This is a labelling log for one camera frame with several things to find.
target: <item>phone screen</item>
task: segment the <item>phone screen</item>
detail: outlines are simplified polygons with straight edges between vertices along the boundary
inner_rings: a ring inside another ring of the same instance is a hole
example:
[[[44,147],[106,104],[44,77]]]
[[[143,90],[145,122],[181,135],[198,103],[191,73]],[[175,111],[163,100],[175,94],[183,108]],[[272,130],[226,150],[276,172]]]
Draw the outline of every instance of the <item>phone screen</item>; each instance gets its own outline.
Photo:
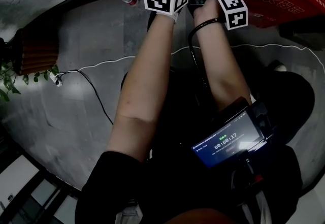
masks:
[[[249,150],[262,139],[247,112],[243,112],[223,128],[192,146],[192,150],[210,168],[240,151]]]

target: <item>shoe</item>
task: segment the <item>shoe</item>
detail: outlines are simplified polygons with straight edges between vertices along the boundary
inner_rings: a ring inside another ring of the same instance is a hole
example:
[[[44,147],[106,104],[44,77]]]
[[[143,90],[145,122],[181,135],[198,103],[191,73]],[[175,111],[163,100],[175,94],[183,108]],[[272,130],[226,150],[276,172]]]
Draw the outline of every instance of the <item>shoe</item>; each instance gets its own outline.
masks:
[[[268,69],[272,71],[277,71],[277,72],[286,72],[286,66],[279,62],[278,60],[275,60],[268,65]]]

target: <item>black cable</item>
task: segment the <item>black cable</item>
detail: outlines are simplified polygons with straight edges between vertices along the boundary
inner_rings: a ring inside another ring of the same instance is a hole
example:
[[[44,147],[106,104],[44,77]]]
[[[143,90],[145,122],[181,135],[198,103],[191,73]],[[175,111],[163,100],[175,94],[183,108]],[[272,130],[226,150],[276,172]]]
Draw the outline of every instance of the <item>black cable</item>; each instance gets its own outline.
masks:
[[[199,75],[201,76],[201,79],[202,79],[202,82],[204,84],[204,86],[206,88],[209,87],[208,83],[206,82],[204,76],[203,76],[203,73],[200,71],[200,68],[199,68],[199,65],[198,65],[198,62],[197,62],[197,57],[195,55],[195,51],[194,51],[194,48],[193,48],[193,43],[192,43],[192,38],[194,36],[194,34],[200,30],[201,28],[203,28],[204,26],[207,26],[208,24],[211,24],[211,23],[217,23],[219,22],[218,18],[213,18],[213,19],[210,19],[208,21],[205,21],[201,24],[199,24],[197,27],[195,27],[188,35],[188,46],[189,46],[189,50],[191,51],[191,55],[192,55],[192,60],[194,62],[194,65],[199,73]]]
[[[96,96],[97,96],[97,98],[98,98],[98,100],[99,100],[99,102],[100,102],[100,104],[101,104],[101,106],[102,106],[102,109],[103,109],[104,114],[107,116],[108,120],[109,120],[110,123],[113,125],[114,123],[113,123],[113,121],[110,119],[110,117],[108,116],[108,114],[106,113],[105,108],[104,108],[103,103],[102,103],[102,101],[101,101],[101,99],[100,99],[100,96],[98,95],[97,90],[95,89],[95,87],[94,87],[94,85],[92,84],[92,82],[88,79],[87,75],[84,74],[83,72],[79,71],[79,70],[73,70],[73,71],[75,71],[75,72],[79,72],[82,76],[84,76],[84,78],[85,78],[85,79],[89,82],[89,84],[92,86],[92,88],[93,88],[93,90],[95,91],[95,94],[96,94]],[[62,75],[60,75],[59,78],[61,79],[63,75],[68,74],[68,73],[70,73],[70,72],[65,72],[65,73],[63,73]]]

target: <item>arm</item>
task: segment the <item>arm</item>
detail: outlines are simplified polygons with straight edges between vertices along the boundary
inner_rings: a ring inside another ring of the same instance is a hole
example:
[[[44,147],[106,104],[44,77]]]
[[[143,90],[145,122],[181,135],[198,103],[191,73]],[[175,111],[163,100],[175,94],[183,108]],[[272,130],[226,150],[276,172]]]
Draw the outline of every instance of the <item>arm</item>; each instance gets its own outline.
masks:
[[[146,159],[167,94],[173,28],[156,15],[124,82],[108,150]]]
[[[207,0],[194,12],[195,26],[218,17],[217,0]],[[220,23],[209,24],[197,32],[203,61],[219,111],[239,97],[251,104],[249,88],[229,46]]]

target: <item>gray tile floor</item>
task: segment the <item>gray tile floor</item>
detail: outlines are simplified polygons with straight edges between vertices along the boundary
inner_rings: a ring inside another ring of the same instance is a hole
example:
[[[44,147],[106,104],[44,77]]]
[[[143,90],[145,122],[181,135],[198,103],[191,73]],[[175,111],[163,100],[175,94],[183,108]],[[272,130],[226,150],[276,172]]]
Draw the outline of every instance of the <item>gray tile floor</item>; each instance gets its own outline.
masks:
[[[148,17],[149,11],[141,5],[131,8],[120,0],[100,0],[69,11],[59,27],[60,70],[136,55],[146,35]],[[183,11],[174,32],[174,51],[187,46],[187,34],[192,28],[191,15]],[[228,36],[231,45],[293,44],[282,39],[276,28],[250,26],[230,31]],[[240,56],[252,51],[265,65],[278,59],[313,86],[314,112],[290,143],[298,157],[304,185],[308,185],[325,164],[325,75],[320,64],[307,50],[240,47],[234,51]],[[325,62],[324,53],[317,55]],[[125,59],[84,70],[111,118],[115,115],[121,80],[132,61]],[[191,68],[189,52],[174,55],[172,65]],[[29,86],[18,79],[16,85],[22,95],[12,95],[9,103],[0,106],[2,124],[50,172],[81,188],[105,150],[111,131],[93,89],[78,73],[65,75],[60,88],[44,79]]]

